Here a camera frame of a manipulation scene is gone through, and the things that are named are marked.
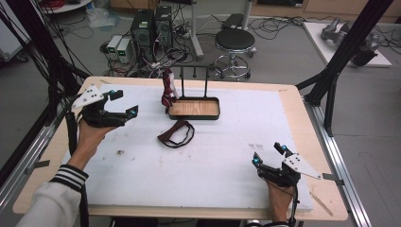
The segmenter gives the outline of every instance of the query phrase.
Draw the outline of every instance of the electronic equipment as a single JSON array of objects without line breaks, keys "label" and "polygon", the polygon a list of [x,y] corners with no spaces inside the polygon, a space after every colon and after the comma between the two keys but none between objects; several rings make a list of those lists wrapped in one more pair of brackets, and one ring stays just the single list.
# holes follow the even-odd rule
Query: electronic equipment
[{"label": "electronic equipment", "polygon": [[123,38],[120,45],[117,47],[118,59],[121,63],[129,63],[133,56],[133,49],[131,45],[131,38]]},{"label": "electronic equipment", "polygon": [[108,57],[110,60],[118,60],[117,47],[122,38],[120,35],[114,35],[109,44],[107,44],[107,52],[109,53]]},{"label": "electronic equipment", "polygon": [[159,6],[156,8],[154,18],[156,22],[157,39],[159,46],[162,45],[166,49],[173,47],[171,6]]},{"label": "electronic equipment", "polygon": [[131,35],[135,53],[141,56],[140,60],[145,58],[147,61],[156,61],[153,55],[153,47],[157,49],[158,46],[155,43],[156,25],[154,22],[153,10],[137,10],[131,25]]},{"label": "electronic equipment", "polygon": [[155,41],[155,24],[153,10],[151,9],[139,9],[135,13],[131,25],[131,34],[134,42],[137,42],[139,46],[153,46]]}]

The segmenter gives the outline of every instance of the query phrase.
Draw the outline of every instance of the white board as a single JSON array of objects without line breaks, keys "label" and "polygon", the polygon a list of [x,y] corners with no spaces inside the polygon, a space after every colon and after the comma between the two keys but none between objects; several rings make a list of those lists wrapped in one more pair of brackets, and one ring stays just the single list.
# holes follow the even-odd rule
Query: white board
[{"label": "white board", "polygon": [[[312,39],[313,43],[315,44],[316,48],[319,50],[322,58],[326,63],[328,63],[331,58],[333,58],[334,53],[337,50],[337,46],[331,40],[324,40],[322,39],[322,29],[330,25],[330,23],[310,23],[304,22],[304,27],[309,35],[310,39]],[[343,24],[337,25],[337,31],[340,30]],[[384,57],[380,51],[376,50],[375,53],[377,54],[372,60],[370,60],[367,64],[363,67],[390,67],[392,64]],[[348,66],[355,66],[351,62],[348,62]]]},{"label": "white board", "polygon": [[[265,208],[268,188],[257,176],[253,153],[258,152],[265,164],[279,167],[284,157],[274,142],[296,152],[276,92],[209,89],[208,95],[219,99],[220,118],[190,121],[193,140],[173,149],[157,140],[175,123],[161,104],[163,87],[105,84],[100,90],[124,91],[122,98],[106,103],[107,111],[125,112],[139,105],[139,112],[125,127],[106,135],[86,167],[90,204]],[[203,92],[185,89],[185,95]],[[298,185],[298,209],[312,209],[305,180]]]}]

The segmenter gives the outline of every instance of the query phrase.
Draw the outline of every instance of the floor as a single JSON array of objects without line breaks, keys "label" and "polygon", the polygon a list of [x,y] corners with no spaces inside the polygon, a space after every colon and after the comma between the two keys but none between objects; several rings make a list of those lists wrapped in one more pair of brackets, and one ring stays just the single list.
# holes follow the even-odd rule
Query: floor
[{"label": "floor", "polygon": [[[114,34],[124,34],[131,26],[129,15],[120,14],[116,27],[87,27],[84,11],[67,13],[60,18],[71,32],[65,36],[69,47],[94,75],[108,69],[106,58],[99,47]],[[220,27],[214,17],[198,19],[203,33],[216,33]],[[396,29],[394,37],[401,36],[401,27],[381,25],[383,31]],[[297,84],[320,73],[325,63],[306,32],[288,26],[272,40],[256,39],[257,53],[246,58],[252,68],[250,79],[241,82]],[[257,31],[264,38],[274,34]],[[200,35],[204,52],[201,61],[208,65],[221,52],[213,47],[214,38]],[[61,53],[65,50],[55,40]],[[401,58],[388,47],[380,52],[392,63],[390,68],[345,67],[338,81],[333,118],[333,133],[348,167],[351,178],[373,226],[397,226],[401,222]],[[310,88],[300,93],[306,95]],[[0,166],[8,159],[27,130],[46,105],[46,83],[32,62],[13,61],[0,68]],[[0,214],[2,226],[14,226],[20,218],[12,212],[12,199]],[[196,221],[175,223],[169,226],[195,226]],[[108,226],[109,218],[91,217],[91,226]],[[352,218],[341,222],[307,221],[305,226],[356,226]]]}]

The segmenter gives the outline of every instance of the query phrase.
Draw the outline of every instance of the table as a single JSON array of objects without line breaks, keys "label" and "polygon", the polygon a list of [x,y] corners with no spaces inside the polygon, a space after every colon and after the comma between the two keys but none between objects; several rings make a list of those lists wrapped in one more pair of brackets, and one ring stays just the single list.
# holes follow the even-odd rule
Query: table
[{"label": "table", "polygon": [[[95,84],[125,84],[140,86],[162,86],[159,79],[124,79],[91,77],[85,80],[82,88]],[[185,89],[202,88],[203,81],[188,80]],[[308,162],[320,173],[331,173],[324,158],[322,148],[305,110],[304,103],[295,86],[279,84],[233,83],[210,81],[210,89],[233,90],[265,90],[276,92],[283,104],[295,147]],[[41,161],[50,160],[50,165],[33,171],[25,188],[13,206],[16,213],[24,213],[29,208],[34,190],[43,182],[49,181],[57,172],[61,160],[68,149],[65,122],[61,122],[58,130],[47,147]],[[345,220],[346,209],[340,192],[334,182],[306,178],[314,210],[297,212],[298,220]],[[270,219],[267,209],[227,209],[198,207],[148,207],[122,205],[89,205],[90,215],[94,216],[127,216],[127,217],[163,217],[163,218],[241,218]]]}]

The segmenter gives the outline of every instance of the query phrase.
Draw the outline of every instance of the aluminum rail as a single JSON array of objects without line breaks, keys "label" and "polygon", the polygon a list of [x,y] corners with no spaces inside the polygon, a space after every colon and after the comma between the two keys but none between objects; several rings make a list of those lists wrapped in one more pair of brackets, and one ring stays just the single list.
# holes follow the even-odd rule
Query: aluminum rail
[{"label": "aluminum rail", "polygon": [[366,214],[362,201],[357,194],[357,190],[342,159],[339,147],[337,146],[334,137],[330,137],[327,130],[324,128],[324,113],[322,108],[312,106],[309,103],[306,103],[305,105],[309,106],[311,112],[313,112],[313,115],[315,116],[319,131],[322,134],[327,155],[330,158],[332,167],[334,167],[334,170],[337,173],[337,177],[344,182],[344,185],[340,186],[340,189],[342,190],[343,195],[348,202],[349,208],[352,211],[354,221],[359,227],[371,227],[372,224],[369,221],[369,217]]}]

